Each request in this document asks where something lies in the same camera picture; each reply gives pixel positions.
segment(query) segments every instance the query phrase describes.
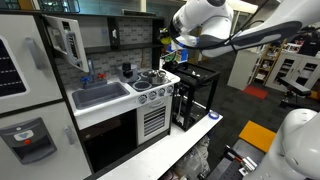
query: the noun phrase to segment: dial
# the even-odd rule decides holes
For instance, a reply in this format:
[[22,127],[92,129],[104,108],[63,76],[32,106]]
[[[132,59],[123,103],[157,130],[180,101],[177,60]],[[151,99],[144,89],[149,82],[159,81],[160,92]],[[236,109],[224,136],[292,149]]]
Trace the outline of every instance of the dial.
[[144,104],[145,102],[147,102],[147,100],[148,100],[148,97],[146,95],[141,95],[138,98],[138,101],[140,102],[140,104]]
[[166,92],[166,90],[164,90],[163,88],[161,88],[159,91],[158,91],[158,94],[159,96],[164,96],[164,93]]
[[157,93],[152,91],[151,93],[149,93],[149,99],[150,100],[154,100],[157,97]]
[[172,93],[173,92],[173,86],[168,86],[167,87],[167,93]]

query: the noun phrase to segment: carpet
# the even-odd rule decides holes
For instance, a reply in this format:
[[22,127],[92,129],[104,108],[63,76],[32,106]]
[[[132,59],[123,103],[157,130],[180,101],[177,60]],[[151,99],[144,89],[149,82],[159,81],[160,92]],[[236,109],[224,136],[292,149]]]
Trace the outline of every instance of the carpet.
[[264,99],[267,97],[268,95],[268,91],[266,90],[263,90],[263,89],[260,89],[260,88],[257,88],[257,87],[254,87],[254,86],[247,86],[243,92],[247,93],[247,94],[250,94],[252,96],[255,96],[259,99]]
[[312,99],[319,100],[317,91],[311,91],[311,95],[309,97]]
[[263,152],[268,152],[275,136],[275,132],[270,131],[269,129],[266,129],[250,120],[239,134],[239,138]]

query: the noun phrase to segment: white table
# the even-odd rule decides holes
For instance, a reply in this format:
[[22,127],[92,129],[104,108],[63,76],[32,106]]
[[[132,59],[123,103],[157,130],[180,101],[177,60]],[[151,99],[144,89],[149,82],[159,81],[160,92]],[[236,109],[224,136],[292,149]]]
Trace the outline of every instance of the white table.
[[212,120],[206,116],[187,132],[172,124],[170,136],[164,137],[98,180],[158,179],[222,118],[220,115],[218,120]]

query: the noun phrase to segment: refrigerator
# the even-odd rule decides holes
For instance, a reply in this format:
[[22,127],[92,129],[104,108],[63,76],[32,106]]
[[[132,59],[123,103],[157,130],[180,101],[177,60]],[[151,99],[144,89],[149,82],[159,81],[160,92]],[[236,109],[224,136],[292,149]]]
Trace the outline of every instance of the refrigerator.
[[0,25],[0,179],[88,177],[40,14],[0,14]]

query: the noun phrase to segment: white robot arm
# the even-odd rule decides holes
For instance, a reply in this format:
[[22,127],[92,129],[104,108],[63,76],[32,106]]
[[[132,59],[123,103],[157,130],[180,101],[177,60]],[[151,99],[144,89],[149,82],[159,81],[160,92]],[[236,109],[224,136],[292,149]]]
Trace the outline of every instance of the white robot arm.
[[[204,56],[216,57],[233,49],[290,37],[301,28],[320,21],[318,7],[319,0],[283,0],[264,23],[230,36],[233,10],[226,0],[188,0],[174,15],[169,33],[181,48],[199,49]],[[202,27],[200,37],[188,35],[199,26]]]
[[[263,24],[230,36],[233,10],[226,0],[188,0],[170,23],[176,44],[172,48],[199,49],[204,56],[216,57],[282,40],[319,22],[319,7],[320,0],[282,0]],[[188,35],[198,26],[202,26],[200,37]],[[289,113],[261,164],[244,179],[320,179],[319,127],[320,113],[307,109]]]

